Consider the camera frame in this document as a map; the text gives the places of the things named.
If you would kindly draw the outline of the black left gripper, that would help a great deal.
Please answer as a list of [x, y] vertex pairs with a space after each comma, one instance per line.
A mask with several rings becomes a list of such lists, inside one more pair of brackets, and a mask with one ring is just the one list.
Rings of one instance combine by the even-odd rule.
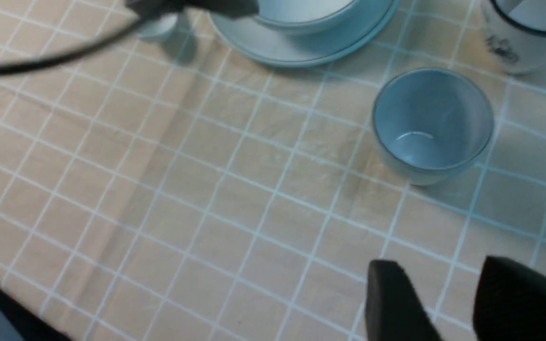
[[202, 9], [232, 19], [253, 17], [259, 13], [257, 0], [126, 0], [125, 7], [147, 19], [181, 13], [187, 8]]

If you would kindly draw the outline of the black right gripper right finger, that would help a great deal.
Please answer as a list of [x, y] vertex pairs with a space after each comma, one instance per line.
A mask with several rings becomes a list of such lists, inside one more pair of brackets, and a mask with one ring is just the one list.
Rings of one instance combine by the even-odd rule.
[[488, 256], [473, 330], [479, 341], [546, 341], [546, 276], [510, 258]]

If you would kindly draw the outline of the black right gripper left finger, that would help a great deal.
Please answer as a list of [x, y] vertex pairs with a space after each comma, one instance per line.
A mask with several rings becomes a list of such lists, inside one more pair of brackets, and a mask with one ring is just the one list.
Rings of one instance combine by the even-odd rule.
[[441, 341], [405, 270], [395, 261], [372, 260], [364, 307], [369, 341]]

